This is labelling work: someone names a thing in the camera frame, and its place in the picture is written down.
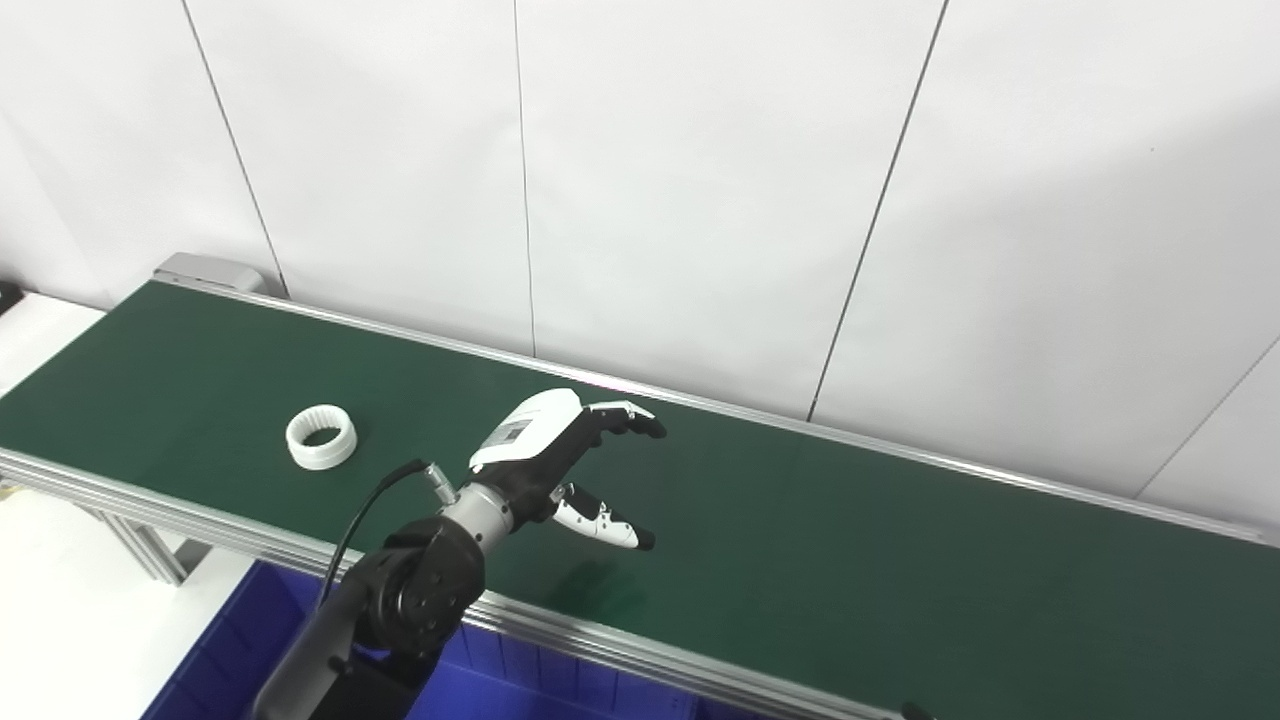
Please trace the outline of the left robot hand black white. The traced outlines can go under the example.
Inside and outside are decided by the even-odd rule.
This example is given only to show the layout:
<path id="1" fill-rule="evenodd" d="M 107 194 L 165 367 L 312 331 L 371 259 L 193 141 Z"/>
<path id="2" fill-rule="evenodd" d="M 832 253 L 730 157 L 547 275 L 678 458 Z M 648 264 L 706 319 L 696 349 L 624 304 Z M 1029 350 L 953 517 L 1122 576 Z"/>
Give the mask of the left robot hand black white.
<path id="1" fill-rule="evenodd" d="M 605 544 L 650 551 L 653 532 L 567 479 L 605 434 L 627 433 L 660 439 L 667 430 L 631 401 L 584 404 L 572 389 L 547 389 L 522 401 L 485 438 L 468 460 L 466 486 L 495 502 L 509 532 L 552 519 Z"/>

